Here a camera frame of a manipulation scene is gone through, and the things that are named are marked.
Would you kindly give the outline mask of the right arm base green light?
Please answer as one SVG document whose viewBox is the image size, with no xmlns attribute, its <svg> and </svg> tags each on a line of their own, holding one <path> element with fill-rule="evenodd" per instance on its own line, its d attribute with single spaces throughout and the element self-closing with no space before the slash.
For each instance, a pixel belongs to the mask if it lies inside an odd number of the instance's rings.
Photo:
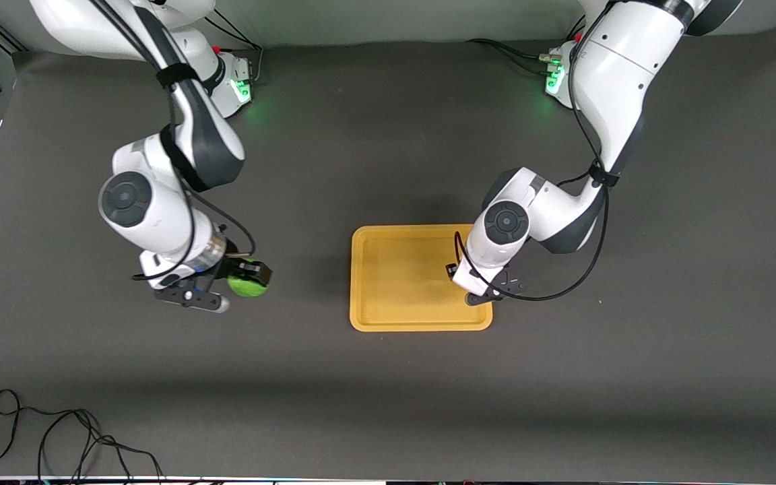
<svg viewBox="0 0 776 485">
<path fill-rule="evenodd" d="M 221 52 L 218 57 L 224 77 L 213 89 L 212 100 L 219 113 L 228 119 L 252 101 L 251 65 L 248 59 L 232 53 Z"/>
</svg>

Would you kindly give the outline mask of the green apple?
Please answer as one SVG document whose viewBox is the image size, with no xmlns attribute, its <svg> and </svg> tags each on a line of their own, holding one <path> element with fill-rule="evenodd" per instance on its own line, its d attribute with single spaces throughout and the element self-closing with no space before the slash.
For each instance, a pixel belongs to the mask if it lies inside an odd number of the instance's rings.
<svg viewBox="0 0 776 485">
<path fill-rule="evenodd" d="M 235 295 L 243 298 L 256 298 L 262 296 L 269 288 L 268 284 L 263 284 L 259 282 L 259 280 L 239 276 L 228 276 L 226 282 L 229 289 L 231 289 Z"/>
</svg>

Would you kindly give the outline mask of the left arm base green light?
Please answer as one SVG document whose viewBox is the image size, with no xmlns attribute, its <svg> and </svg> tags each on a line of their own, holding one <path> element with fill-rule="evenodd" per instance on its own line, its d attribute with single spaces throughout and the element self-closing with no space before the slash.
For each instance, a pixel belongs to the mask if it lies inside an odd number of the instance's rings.
<svg viewBox="0 0 776 485">
<path fill-rule="evenodd" d="M 547 79 L 544 83 L 544 92 L 565 108 L 573 107 L 569 94 L 569 73 L 570 54 L 576 45 L 576 40 L 569 40 L 558 47 L 551 47 L 545 55 L 542 53 L 539 56 L 539 59 L 547 61 Z"/>
</svg>

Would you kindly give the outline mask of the yellow plastic tray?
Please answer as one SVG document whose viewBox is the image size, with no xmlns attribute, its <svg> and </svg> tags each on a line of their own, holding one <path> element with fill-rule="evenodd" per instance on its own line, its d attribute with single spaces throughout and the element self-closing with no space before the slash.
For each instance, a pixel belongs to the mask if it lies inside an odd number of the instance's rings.
<svg viewBox="0 0 776 485">
<path fill-rule="evenodd" d="M 482 331 L 492 304 L 468 306 L 451 282 L 455 234 L 471 224 L 366 225 L 351 246 L 349 320 L 361 332 Z"/>
</svg>

